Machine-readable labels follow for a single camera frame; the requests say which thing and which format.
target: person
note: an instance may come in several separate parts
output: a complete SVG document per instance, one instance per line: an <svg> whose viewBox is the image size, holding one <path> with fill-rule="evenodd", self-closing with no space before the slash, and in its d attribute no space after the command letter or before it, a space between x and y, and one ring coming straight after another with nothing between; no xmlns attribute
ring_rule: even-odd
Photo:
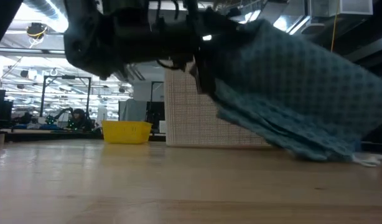
<svg viewBox="0 0 382 224"><path fill-rule="evenodd" d="M20 118L19 123L20 124L29 124L32 120L32 115L29 112L25 112L25 114Z"/></svg>
<svg viewBox="0 0 382 224"><path fill-rule="evenodd" d="M82 109L73 110L72 121L72 129L82 129L84 131L91 131L93 129L93 125L90 119L88 118L85 111L83 111Z"/></svg>

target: pegboard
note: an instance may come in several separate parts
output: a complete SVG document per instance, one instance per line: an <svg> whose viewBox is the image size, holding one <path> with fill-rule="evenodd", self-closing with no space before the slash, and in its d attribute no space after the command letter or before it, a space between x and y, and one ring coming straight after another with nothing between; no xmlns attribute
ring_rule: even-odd
<svg viewBox="0 0 382 224"><path fill-rule="evenodd" d="M257 134L218 119L214 102L197 94L189 73L166 70L164 86L168 146L269 146Z"/></svg>

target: yellow basket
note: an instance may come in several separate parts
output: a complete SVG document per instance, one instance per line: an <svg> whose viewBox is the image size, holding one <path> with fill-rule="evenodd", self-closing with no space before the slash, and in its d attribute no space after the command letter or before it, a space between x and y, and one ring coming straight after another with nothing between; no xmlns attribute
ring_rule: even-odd
<svg viewBox="0 0 382 224"><path fill-rule="evenodd" d="M103 121L104 141L119 144L148 142L151 126L143 121Z"/></svg>

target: cable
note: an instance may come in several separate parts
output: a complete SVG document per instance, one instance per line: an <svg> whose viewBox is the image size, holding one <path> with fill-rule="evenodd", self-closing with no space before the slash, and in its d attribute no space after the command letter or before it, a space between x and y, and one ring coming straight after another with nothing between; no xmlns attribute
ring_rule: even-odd
<svg viewBox="0 0 382 224"><path fill-rule="evenodd" d="M158 8L156 9L156 18L155 22L158 22L159 20L159 13L161 12L161 0L158 0Z"/></svg>
<svg viewBox="0 0 382 224"><path fill-rule="evenodd" d="M9 73L9 72L11 72L12 70L14 70L15 69L15 67L18 65L18 63L21 61L21 59L22 59L22 57L21 58L19 58L16 62L15 62L15 64L14 65L12 65L11 66L11 68L9 68L9 70L8 71L6 71L3 75L2 75L2 78L1 79L3 79L3 78L5 78L6 77L6 75Z"/></svg>
<svg viewBox="0 0 382 224"><path fill-rule="evenodd" d="M333 52L333 46L335 45L336 20L338 19L339 7L340 7L340 0L338 0L338 6L336 9L335 21L333 22L332 44L330 46L331 52Z"/></svg>
<svg viewBox="0 0 382 224"><path fill-rule="evenodd" d="M36 39L34 39L34 42L30 42L31 39L29 38L29 43L30 43L29 48L30 48L30 49L33 48L33 46L38 45L38 44L40 44L40 43L43 42L43 39L41 39L40 41L37 41L37 40L39 39L39 36L40 36L40 35L41 35L41 33L38 35L38 37L37 37ZM13 70L16 68L16 66L17 66L18 63L21 61L22 58L23 58L23 56L20 57L20 58L15 62L15 64L14 64L11 68L9 68L8 71L6 71L6 72L2 75L2 79L5 78L6 75L9 74L9 72L13 71Z"/></svg>
<svg viewBox="0 0 382 224"><path fill-rule="evenodd" d="M206 6L202 4L202 2L198 2L198 4L200 4L204 9L206 9Z"/></svg>
<svg viewBox="0 0 382 224"><path fill-rule="evenodd" d="M167 69L170 69L170 70L178 70L180 69L179 67L176 67L176 66L168 66L168 65L165 65L164 63L162 63L160 60L156 60L156 62L158 63L158 65L164 67L164 68L167 68Z"/></svg>
<svg viewBox="0 0 382 224"><path fill-rule="evenodd" d="M179 18L179 3L176 0L172 0L172 2L175 6L174 20L177 20Z"/></svg>

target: blue cloth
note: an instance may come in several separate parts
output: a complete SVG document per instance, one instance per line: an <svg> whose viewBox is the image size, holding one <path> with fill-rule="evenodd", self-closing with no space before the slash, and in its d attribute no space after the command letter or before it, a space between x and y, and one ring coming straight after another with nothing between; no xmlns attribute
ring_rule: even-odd
<svg viewBox="0 0 382 224"><path fill-rule="evenodd" d="M13 129L27 129L26 124L17 124L12 127Z"/></svg>
<svg viewBox="0 0 382 224"><path fill-rule="evenodd" d="M56 124L42 124L39 128L40 130L62 130Z"/></svg>
<svg viewBox="0 0 382 224"><path fill-rule="evenodd" d="M211 57L218 117L314 161L351 161L382 123L382 79L267 21Z"/></svg>

